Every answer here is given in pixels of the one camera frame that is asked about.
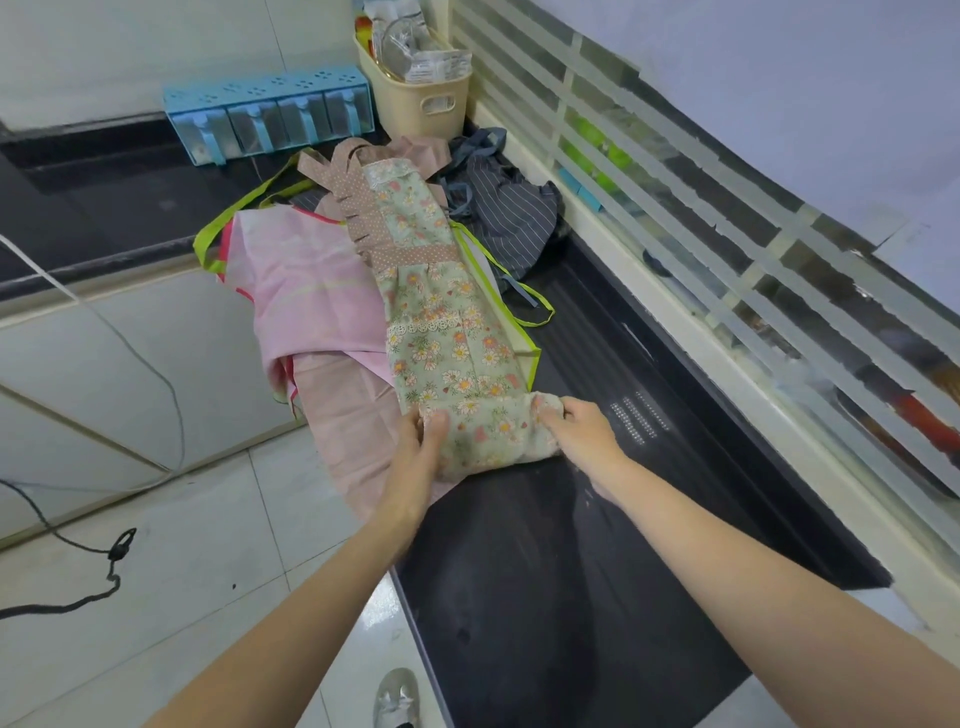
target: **human arm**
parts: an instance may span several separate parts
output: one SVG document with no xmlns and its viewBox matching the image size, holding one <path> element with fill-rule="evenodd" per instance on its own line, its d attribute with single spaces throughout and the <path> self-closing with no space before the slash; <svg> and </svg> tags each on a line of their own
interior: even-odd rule
<svg viewBox="0 0 960 728">
<path fill-rule="evenodd" d="M 828 582 L 713 516 L 616 444 L 592 403 L 541 412 L 793 720 L 960 725 L 960 670 Z"/>
<path fill-rule="evenodd" d="M 148 728 L 297 725 L 374 587 L 413 541 L 448 427 L 446 413 L 437 413 L 421 443 L 416 408 L 403 417 L 371 519 L 151 718 Z"/>
</svg>

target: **lime green strap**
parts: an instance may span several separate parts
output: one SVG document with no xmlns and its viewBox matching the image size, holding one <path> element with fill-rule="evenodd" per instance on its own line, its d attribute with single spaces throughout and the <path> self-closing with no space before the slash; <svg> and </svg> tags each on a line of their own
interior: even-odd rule
<svg viewBox="0 0 960 728">
<path fill-rule="evenodd" d="M 283 165 L 279 172 L 270 177 L 256 189 L 248 192 L 236 203 L 225 209 L 223 212 L 217 215 L 212 222 L 204 225 L 203 229 L 197 233 L 196 237 L 193 239 L 193 251 L 197 254 L 197 258 L 200 260 L 200 264 L 204 267 L 204 270 L 209 271 L 210 273 L 225 273 L 227 271 L 226 261 L 210 260 L 207 257 L 207 252 L 209 251 L 210 246 L 213 245 L 213 241 L 216 239 L 217 235 L 220 234 L 220 231 L 227 226 L 227 223 L 233 219 L 233 215 L 242 210 L 244 207 L 249 206 L 254 200 L 256 200 L 256 198 L 265 194 L 266 191 L 270 189 L 270 185 L 276 181 L 276 178 L 286 172 L 290 167 L 296 166 L 298 155 L 299 153 L 292 155 L 289 159 L 287 159 L 287 163 Z M 310 187 L 313 186 L 315 186 L 315 183 L 310 180 L 297 182 L 296 184 L 292 184 L 285 189 L 281 189 L 279 192 L 275 192 L 270 197 L 265 199 L 260 206 L 270 206 L 277 198 L 293 197 L 294 195 L 300 194 L 302 191 L 310 189 Z"/>
<path fill-rule="evenodd" d="M 462 234 L 462 235 L 466 235 L 466 236 L 470 239 L 470 242 L 472 242 L 477 248 L 479 248 L 479 249 L 483 252 L 483 255 L 486 256 L 487 260 L 489 260 L 490 263 L 492 263 L 493 265 L 495 265 L 497 268 L 499 268 L 501 271 L 503 271 L 503 272 L 504 272 L 505 274 L 507 274 L 508 276 L 510 275 L 510 271 L 508 271 L 506 268 L 504 268 L 502 265 L 500 265 L 500 263 L 497 261 L 497 259 L 496 259 L 495 257 L 493 257 L 493 255 L 491 254 L 491 252 L 488 251 L 486 247 L 484 247 L 483 243 L 481 243 L 479 240 L 477 240 L 477 239 L 473 236 L 473 233 L 471 233 L 471 232 L 466 228 L 466 226 L 464 226 L 464 225 L 461 224 L 461 223 L 451 222 L 451 223 L 450 223 L 450 227 L 452 227 L 456 232 L 459 232 L 459 233 Z M 531 296 L 533 296 L 535 299 L 537 299 L 540 303 L 542 303 L 542 304 L 543 304 L 543 307 L 546 308 L 546 309 L 550 312 L 550 315 L 546 317 L 546 321 L 523 321 L 522 319 L 518 319 L 518 318 L 514 315 L 513 311 L 511 311 L 509 308 L 506 308 L 506 306 L 504 306 L 504 307 L 506 308 L 507 313 L 510 314 L 510 318 L 512 318 L 514 321 L 516 321 L 516 322 L 517 322 L 518 324 L 520 324 L 522 327 L 526 327 L 526 328 L 541 327 L 541 326 L 543 326 L 544 324 L 549 324 L 549 323 L 550 323 L 550 319 L 552 319 L 552 318 L 553 318 L 553 315 L 557 312 L 556 309 L 550 304 L 550 302 L 549 302 L 541 293 L 535 291 L 533 288 L 531 288 L 531 287 L 530 287 L 529 285 L 527 285 L 526 283 L 521 283 L 519 280 L 518 280 L 516 283 L 517 283 L 517 285 L 519 285 L 524 291 L 526 291 L 526 292 L 529 293 Z"/>
</svg>

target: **white horizontal slat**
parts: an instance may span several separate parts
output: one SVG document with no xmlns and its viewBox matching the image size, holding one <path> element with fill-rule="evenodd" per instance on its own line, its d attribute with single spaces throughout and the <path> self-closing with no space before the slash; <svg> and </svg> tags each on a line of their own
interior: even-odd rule
<svg viewBox="0 0 960 728">
<path fill-rule="evenodd" d="M 672 171 L 667 169 L 662 162 L 647 152 L 640 144 L 617 128 L 613 122 L 595 111 L 578 96 L 570 93 L 568 89 L 565 89 L 559 80 L 545 72 L 536 58 L 529 54 L 529 51 L 521 49 L 473 10 L 461 7 L 458 8 L 458 13 L 514 59 L 524 56 L 529 59 L 529 63 L 524 63 L 524 69 L 533 75 L 537 81 L 553 93 L 563 97 L 564 101 L 575 109 L 578 114 L 606 134 L 614 144 L 626 152 L 627 156 L 637 162 L 648 174 L 667 184 L 670 191 L 682 203 L 692 209 L 702 220 L 710 224 L 718 232 L 728 237 L 767 273 L 792 288 L 794 292 L 806 301 L 811 309 L 824 318 L 831 328 L 834 328 L 864 353 L 868 354 L 874 362 L 881 366 L 900 386 L 915 392 L 917 399 L 936 417 L 944 423 L 960 429 L 960 405 L 938 389 L 923 374 L 914 369 L 909 362 L 905 361 L 898 353 L 891 350 L 886 344 L 861 326 L 853 316 L 842 308 L 833 305 L 827 296 L 814 287 L 809 281 L 795 271 L 782 265 L 762 246 L 757 245 L 746 233 L 732 224 L 721 212 L 701 200 L 693 189 Z M 564 133 L 570 136 L 571 131 L 572 130 L 564 130 Z M 635 202 L 640 204 L 644 211 L 659 225 L 672 232 L 664 220 L 674 221 L 675 218 L 673 214 L 663 208 L 657 200 L 642 191 L 637 196 L 631 191 L 631 197 Z M 737 279 L 738 282 L 736 286 L 728 283 L 731 289 L 739 286 L 739 276 L 737 276 Z"/>
<path fill-rule="evenodd" d="M 510 40 L 500 34 L 495 28 L 486 23 L 483 18 L 480 18 L 472 11 L 468 11 L 463 8 L 458 9 L 458 13 L 462 14 L 463 17 L 469 20 L 485 35 L 489 33 L 489 40 L 499 44 L 500 47 L 506 52 L 516 53 L 518 55 L 522 54 L 522 51 L 520 51 L 519 48 L 517 48 Z M 472 49 L 475 55 L 480 57 L 480 60 L 484 64 L 489 66 L 491 70 L 497 73 L 499 79 L 504 80 L 511 78 L 509 71 L 507 71 L 506 68 L 498 63 L 496 59 L 494 59 L 489 53 L 487 53 L 482 43 L 478 42 L 476 39 L 470 38 L 468 40 L 468 47 Z M 528 73 L 531 73 L 534 78 L 537 79 L 537 81 L 544 84 L 548 88 L 553 84 L 559 83 L 536 63 L 527 64 L 524 66 L 524 68 Z M 544 117 L 543 123 L 546 125 L 544 128 L 549 128 L 551 114 L 549 107 L 539 99 L 531 99 L 529 94 L 524 97 L 524 101 L 525 103 L 530 104 L 532 108 L 534 108 Z M 811 365 L 813 365 L 824 375 L 828 376 L 830 380 L 839 386 L 844 392 L 846 392 L 859 407 L 861 407 L 874 420 L 876 420 L 880 426 L 887 430 L 905 448 L 907 448 L 918 459 L 920 459 L 927 468 L 937 475 L 937 477 L 943 480 L 944 483 L 949 486 L 949 488 L 960 494 L 960 471 L 957 471 L 957 469 L 953 467 L 952 463 L 950 463 L 947 456 L 934 448 L 930 441 L 927 440 L 917 428 L 902 420 L 889 406 L 880 401 L 876 395 L 871 393 L 866 388 L 863 382 L 848 372 L 840 362 L 824 352 L 824 350 L 815 341 L 813 341 L 799 327 L 790 321 L 789 318 L 769 299 L 757 293 L 752 288 L 744 286 L 740 276 L 733 269 L 731 269 L 730 266 L 719 255 L 710 250 L 696 235 L 690 232 L 668 211 L 663 209 L 656 200 L 648 195 L 646 191 L 640 188 L 639 185 L 637 185 L 633 180 L 628 178 L 620 169 L 615 167 L 609 159 L 600 154 L 600 152 L 592 145 L 586 143 L 575 130 L 564 124 L 564 126 L 561 128 L 561 131 L 567 140 L 573 144 L 581 154 L 586 156 L 605 175 L 610 177 L 617 184 L 617 186 L 620 187 L 620 189 L 624 190 L 631 197 L 631 199 L 636 201 L 641 207 L 650 213 L 651 216 L 658 222 L 658 224 L 660 224 L 667 232 L 673 235 L 674 238 L 676 238 L 685 248 L 693 253 L 698 260 L 704 263 L 716 277 L 718 277 L 731 289 L 731 291 L 734 291 L 736 295 L 739 296 L 747 305 L 749 305 L 754 311 L 763 317 L 763 319 L 773 326 L 780 334 L 785 336 L 786 339 L 797 348 L 797 350 L 804 356 L 804 358 L 807 359 L 807 361 L 810 362 Z M 573 163 L 559 149 L 555 151 L 555 155 L 556 159 L 564 164 L 567 172 L 573 174 L 575 177 L 577 177 L 579 182 L 583 183 L 583 180 L 581 180 L 579 175 L 577 175 L 577 172 L 579 171 L 578 165 Z M 610 199 L 610 203 L 605 203 L 605 207 L 610 213 L 616 216 L 616 212 L 618 210 L 622 210 L 622 207 L 614 202 L 612 198 L 609 198 L 609 196 L 608 199 Z M 636 220 L 634 220 L 632 216 L 626 212 L 623 212 L 623 214 L 626 215 L 632 223 L 632 225 L 624 224 L 628 230 L 631 230 L 633 227 L 641 228 L 641 226 L 636 222 Z M 649 233 L 646 234 L 646 237 L 652 238 Z M 671 265 L 665 260 L 661 260 L 661 262 L 667 266 L 671 273 L 675 275 L 679 268 L 684 268 L 683 265 L 679 265 L 677 263 Z M 698 298 L 700 298 L 701 303 L 706 305 L 708 309 L 712 308 L 711 304 L 705 301 L 703 297 L 698 295 Z M 763 349 L 768 349 L 766 344 L 763 344 L 762 347 Z"/>
<path fill-rule="evenodd" d="M 627 89 L 612 82 L 587 59 L 579 54 L 572 53 L 568 46 L 525 17 L 505 0 L 480 0 L 480 2 L 507 19 L 544 50 L 572 68 L 578 75 L 596 86 L 618 105 L 631 111 L 654 131 L 666 137 L 678 151 L 696 162 L 707 174 L 727 187 L 740 200 L 778 228 L 782 228 L 793 237 L 803 241 L 835 270 L 853 279 L 888 312 L 912 327 L 954 362 L 960 363 L 960 335 L 957 334 L 956 329 L 949 322 L 945 321 L 921 300 L 887 279 L 858 255 L 841 251 L 823 234 L 805 224 L 795 213 L 784 208 L 755 183 L 742 177 L 721 162 L 720 158 L 701 141 Z M 464 5 L 461 3 L 457 9 L 462 9 Z"/>
<path fill-rule="evenodd" d="M 470 39 L 469 35 L 464 34 L 460 29 L 457 29 L 457 33 L 467 42 L 467 47 L 471 49 L 478 47 L 477 44 Z M 543 127 L 538 127 L 532 120 L 527 119 L 516 106 L 496 90 L 494 86 L 489 85 L 485 91 L 489 92 L 492 101 L 511 115 L 512 119 L 524 133 L 530 135 L 542 133 Z M 571 163 L 571 160 L 566 158 L 563 152 L 560 152 L 559 156 L 562 158 L 561 162 Z M 622 208 L 619 208 L 613 198 L 603 190 L 596 181 L 590 178 L 579 167 L 573 170 L 573 173 L 578 182 L 583 184 L 624 228 L 635 235 L 644 247 L 649 248 L 651 255 L 659 258 L 668 266 L 678 264 L 676 258 L 674 258 L 658 240 L 651 236 L 646 229 L 633 220 L 629 214 Z M 622 242 L 629 247 L 630 241 L 624 240 Z M 703 303 L 707 306 L 711 301 L 719 303 L 716 297 L 713 296 L 698 279 L 693 278 L 683 266 L 680 266 L 679 270 L 681 274 L 677 276 L 678 280 L 687 286 Z M 750 350 L 756 352 L 758 360 L 780 381 L 790 381 L 795 378 L 793 373 L 789 371 L 786 362 L 778 358 L 773 350 L 766 347 L 757 333 L 737 317 L 733 311 L 722 306 L 718 311 L 717 318 L 728 326 L 732 333 Z M 704 329 L 704 335 L 710 336 L 707 329 Z M 833 409 L 819 393 L 813 391 L 806 384 L 801 384 L 791 390 L 791 394 L 798 393 L 803 395 L 801 397 L 803 403 L 809 407 L 821 422 L 827 425 L 841 442 L 877 473 L 893 493 L 924 520 L 937 538 L 952 550 L 954 557 L 956 554 L 960 554 L 960 523 L 945 514 L 944 511 L 924 493 L 917 483 L 882 454 L 868 435 Z"/>
</svg>

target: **hand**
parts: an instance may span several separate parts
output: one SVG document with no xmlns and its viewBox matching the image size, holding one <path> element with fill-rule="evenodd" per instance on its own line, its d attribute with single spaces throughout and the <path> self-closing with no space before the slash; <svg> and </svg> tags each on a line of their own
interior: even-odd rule
<svg viewBox="0 0 960 728">
<path fill-rule="evenodd" d="M 597 492 L 611 499 L 605 489 L 606 473 L 622 462 L 626 455 L 616 443 L 610 422 L 600 407 L 590 401 L 561 397 L 564 415 L 550 407 L 540 411 L 540 419 L 560 443 L 570 461 L 586 473 Z"/>
<path fill-rule="evenodd" d="M 450 416 L 443 410 L 433 413 L 424 431 L 416 406 L 400 418 L 399 440 L 387 484 L 377 503 L 377 515 L 400 518 L 416 529 L 430 502 L 430 484 L 437 474 L 440 447 L 446 440 Z"/>
</svg>

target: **white wall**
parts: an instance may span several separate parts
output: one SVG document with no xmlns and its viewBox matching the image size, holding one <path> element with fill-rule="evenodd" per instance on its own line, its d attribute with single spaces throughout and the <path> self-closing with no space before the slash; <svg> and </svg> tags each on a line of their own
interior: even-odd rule
<svg viewBox="0 0 960 728">
<path fill-rule="evenodd" d="M 161 109 L 165 85 L 355 62 L 349 0 L 4 0 L 0 121 Z"/>
</svg>

